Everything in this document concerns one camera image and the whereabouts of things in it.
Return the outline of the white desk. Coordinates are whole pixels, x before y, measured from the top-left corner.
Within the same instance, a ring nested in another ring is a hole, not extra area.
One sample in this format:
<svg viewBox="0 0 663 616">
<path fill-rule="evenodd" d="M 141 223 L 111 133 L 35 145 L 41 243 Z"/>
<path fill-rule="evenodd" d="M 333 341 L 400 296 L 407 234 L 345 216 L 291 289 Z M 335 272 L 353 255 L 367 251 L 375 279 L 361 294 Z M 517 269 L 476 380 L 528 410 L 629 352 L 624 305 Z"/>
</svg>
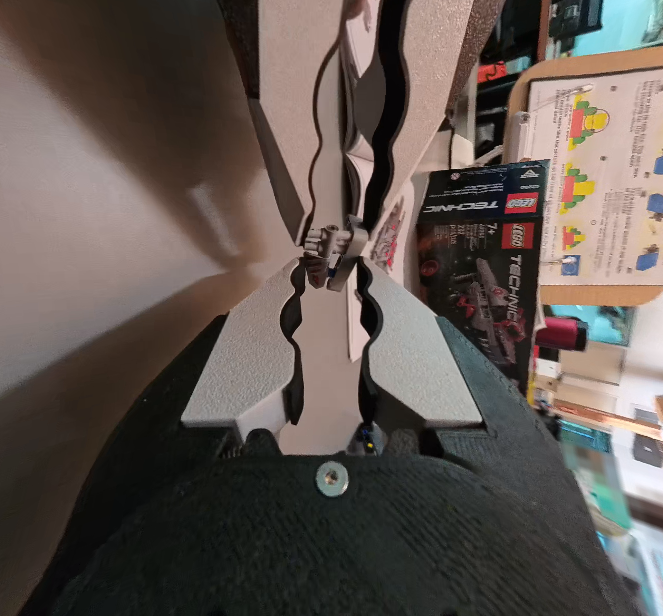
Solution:
<svg viewBox="0 0 663 616">
<path fill-rule="evenodd" d="M 146 386 L 300 251 L 216 0 L 1 0 L 1 614 Z"/>
</svg>

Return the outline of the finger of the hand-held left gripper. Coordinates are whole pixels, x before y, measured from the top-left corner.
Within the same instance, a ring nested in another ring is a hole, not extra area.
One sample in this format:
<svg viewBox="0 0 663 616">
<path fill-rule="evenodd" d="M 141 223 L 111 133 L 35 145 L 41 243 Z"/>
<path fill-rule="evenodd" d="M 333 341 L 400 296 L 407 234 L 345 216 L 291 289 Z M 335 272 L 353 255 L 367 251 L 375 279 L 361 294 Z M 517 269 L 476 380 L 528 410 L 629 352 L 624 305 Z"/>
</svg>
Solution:
<svg viewBox="0 0 663 616">
<path fill-rule="evenodd" d="M 311 172 L 321 147 L 319 81 L 344 0 L 257 0 L 258 96 L 249 100 L 279 213 L 302 246 L 314 212 Z"/>
<path fill-rule="evenodd" d="M 375 52 L 355 90 L 373 171 L 363 223 L 377 226 L 443 122 L 475 0 L 379 0 Z"/>
</svg>

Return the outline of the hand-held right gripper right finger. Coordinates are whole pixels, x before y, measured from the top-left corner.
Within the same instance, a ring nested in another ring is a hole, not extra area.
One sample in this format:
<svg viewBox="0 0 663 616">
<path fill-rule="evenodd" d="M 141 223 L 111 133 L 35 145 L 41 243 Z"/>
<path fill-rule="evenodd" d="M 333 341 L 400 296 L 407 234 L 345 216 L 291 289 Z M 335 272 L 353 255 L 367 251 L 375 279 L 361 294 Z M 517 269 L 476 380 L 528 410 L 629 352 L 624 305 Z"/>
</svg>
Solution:
<svg viewBox="0 0 663 616">
<path fill-rule="evenodd" d="M 358 400 L 378 427 L 478 427 L 470 388 L 435 314 L 365 258 L 357 263 L 361 326 Z"/>
</svg>

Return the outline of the grey toy brick assembly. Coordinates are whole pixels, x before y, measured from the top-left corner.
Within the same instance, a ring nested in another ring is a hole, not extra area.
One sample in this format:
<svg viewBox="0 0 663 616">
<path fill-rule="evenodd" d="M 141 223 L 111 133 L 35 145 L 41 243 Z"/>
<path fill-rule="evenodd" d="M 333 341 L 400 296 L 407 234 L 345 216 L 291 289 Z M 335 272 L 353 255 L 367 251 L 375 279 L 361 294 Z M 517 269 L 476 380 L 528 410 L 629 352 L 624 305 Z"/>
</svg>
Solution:
<svg viewBox="0 0 663 616">
<path fill-rule="evenodd" d="M 368 238 L 363 220 L 353 215 L 347 217 L 343 228 L 328 224 L 309 230 L 304 241 L 304 265 L 309 283 L 316 289 L 342 291 Z"/>
</svg>

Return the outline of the pink cylinder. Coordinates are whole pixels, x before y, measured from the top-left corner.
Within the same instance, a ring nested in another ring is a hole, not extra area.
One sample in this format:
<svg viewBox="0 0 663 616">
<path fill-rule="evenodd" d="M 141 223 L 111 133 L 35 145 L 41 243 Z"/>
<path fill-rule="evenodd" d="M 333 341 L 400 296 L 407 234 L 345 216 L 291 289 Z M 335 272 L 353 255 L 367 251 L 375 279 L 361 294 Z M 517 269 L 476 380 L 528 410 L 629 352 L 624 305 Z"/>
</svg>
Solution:
<svg viewBox="0 0 663 616">
<path fill-rule="evenodd" d="M 551 350 L 584 352 L 589 326 L 576 317 L 545 316 L 544 327 L 537 330 L 535 346 Z"/>
</svg>

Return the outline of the printed instruction sheet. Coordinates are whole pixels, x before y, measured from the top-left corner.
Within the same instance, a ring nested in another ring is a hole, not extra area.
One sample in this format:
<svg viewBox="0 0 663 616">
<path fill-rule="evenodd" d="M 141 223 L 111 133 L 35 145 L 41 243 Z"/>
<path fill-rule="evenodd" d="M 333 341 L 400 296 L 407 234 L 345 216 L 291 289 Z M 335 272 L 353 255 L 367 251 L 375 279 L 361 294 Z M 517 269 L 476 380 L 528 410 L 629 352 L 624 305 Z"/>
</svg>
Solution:
<svg viewBox="0 0 663 616">
<path fill-rule="evenodd" d="M 542 285 L 662 285 L 662 68 L 530 83 L 519 158 L 548 160 Z"/>
</svg>

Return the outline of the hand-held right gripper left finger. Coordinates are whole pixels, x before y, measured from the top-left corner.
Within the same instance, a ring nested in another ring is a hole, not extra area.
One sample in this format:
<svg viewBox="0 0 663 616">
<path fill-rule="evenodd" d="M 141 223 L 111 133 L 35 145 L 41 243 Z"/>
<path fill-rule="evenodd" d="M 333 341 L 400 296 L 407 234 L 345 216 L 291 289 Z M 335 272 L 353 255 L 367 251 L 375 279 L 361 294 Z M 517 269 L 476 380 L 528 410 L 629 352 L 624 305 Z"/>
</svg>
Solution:
<svg viewBox="0 0 663 616">
<path fill-rule="evenodd" d="M 227 317 L 180 421 L 186 427 L 280 432 L 304 407 L 302 258 L 287 263 Z"/>
</svg>

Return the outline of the black toy set box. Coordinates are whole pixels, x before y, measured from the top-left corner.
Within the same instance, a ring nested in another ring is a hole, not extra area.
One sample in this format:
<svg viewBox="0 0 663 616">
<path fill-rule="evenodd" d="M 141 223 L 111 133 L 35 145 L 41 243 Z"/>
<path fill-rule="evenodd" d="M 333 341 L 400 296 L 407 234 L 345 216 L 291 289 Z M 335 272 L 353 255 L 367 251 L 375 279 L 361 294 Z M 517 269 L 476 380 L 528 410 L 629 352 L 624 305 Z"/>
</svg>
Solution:
<svg viewBox="0 0 663 616">
<path fill-rule="evenodd" d="M 422 301 L 527 394 L 550 160 L 429 174 L 416 223 Z"/>
</svg>

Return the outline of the wooden board with instruction sheet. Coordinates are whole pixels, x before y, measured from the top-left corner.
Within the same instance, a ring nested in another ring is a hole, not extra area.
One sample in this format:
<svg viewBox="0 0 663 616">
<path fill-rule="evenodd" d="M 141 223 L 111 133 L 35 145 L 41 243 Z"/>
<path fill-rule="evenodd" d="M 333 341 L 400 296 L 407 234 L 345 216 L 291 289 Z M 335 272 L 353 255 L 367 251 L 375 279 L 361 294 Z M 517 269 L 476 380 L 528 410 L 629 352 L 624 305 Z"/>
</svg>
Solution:
<svg viewBox="0 0 663 616">
<path fill-rule="evenodd" d="M 662 67 L 662 47 L 618 51 L 591 56 L 560 58 L 536 64 L 522 74 L 510 93 L 507 105 L 507 128 L 504 134 L 505 163 L 532 160 L 519 158 L 519 147 L 528 127 L 530 83 L 539 79 L 593 77 L 618 74 L 635 69 Z M 643 305 L 662 294 L 654 285 L 540 285 L 542 302 L 547 304 Z"/>
</svg>

